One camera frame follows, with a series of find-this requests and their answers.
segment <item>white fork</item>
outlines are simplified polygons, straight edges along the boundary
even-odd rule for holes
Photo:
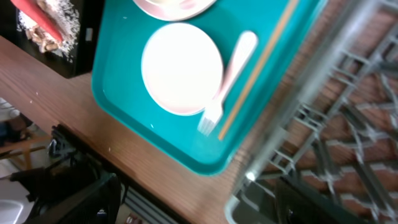
[[[204,135],[209,135],[223,116],[223,102],[254,52],[257,42],[257,35],[251,31],[244,31],[239,36],[225,71],[225,79],[220,91],[206,106],[205,112],[200,119],[198,130]]]

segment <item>black tray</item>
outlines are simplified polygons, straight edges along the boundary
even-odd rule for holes
[[[93,68],[104,0],[70,1],[79,12],[80,22],[78,45],[70,51],[70,56],[73,56],[72,62],[51,52],[40,53],[38,46],[27,40],[24,31],[17,31],[18,10],[9,0],[1,1],[0,35],[65,78],[90,72]],[[92,29],[91,40],[86,41],[86,32],[90,29]]]

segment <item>white bowl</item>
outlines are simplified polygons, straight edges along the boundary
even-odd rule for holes
[[[148,15],[164,21],[181,21],[196,16],[216,0],[133,0]]]
[[[148,40],[142,54],[142,78],[154,101],[177,115],[201,112],[223,79],[220,52],[201,29],[168,24]]]

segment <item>wooden chopstick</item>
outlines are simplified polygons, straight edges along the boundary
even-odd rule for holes
[[[271,55],[276,43],[278,42],[280,35],[282,34],[285,26],[287,25],[290,17],[292,16],[299,0],[290,0],[288,5],[286,6],[282,16],[279,19],[279,22],[272,33],[271,38],[268,41],[268,44],[264,48],[264,51],[261,53],[259,60],[257,61],[254,70],[250,74],[248,82],[246,82],[242,93],[239,95],[238,100],[236,101],[234,107],[232,108],[231,113],[229,114],[223,128],[221,129],[218,139],[223,140],[226,133],[228,132],[229,128],[231,127],[233,121],[235,120],[236,115],[238,114],[239,110],[241,109],[244,101],[248,97],[251,88],[253,87],[254,83],[256,82],[261,70],[264,68],[266,62],[268,61],[269,56]]]

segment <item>teal tray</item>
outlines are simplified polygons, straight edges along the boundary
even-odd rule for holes
[[[206,137],[197,131],[202,113],[177,116],[163,110],[149,96],[142,80],[144,46],[168,22],[148,16],[132,0],[106,0],[93,68],[92,89],[97,103],[197,174],[220,173],[269,101],[326,0],[299,2],[234,123],[220,141],[220,129],[287,3],[288,0],[218,0],[204,13],[184,21],[199,27],[214,40],[224,68],[242,31],[251,30],[259,38],[256,51],[224,103],[224,116]]]

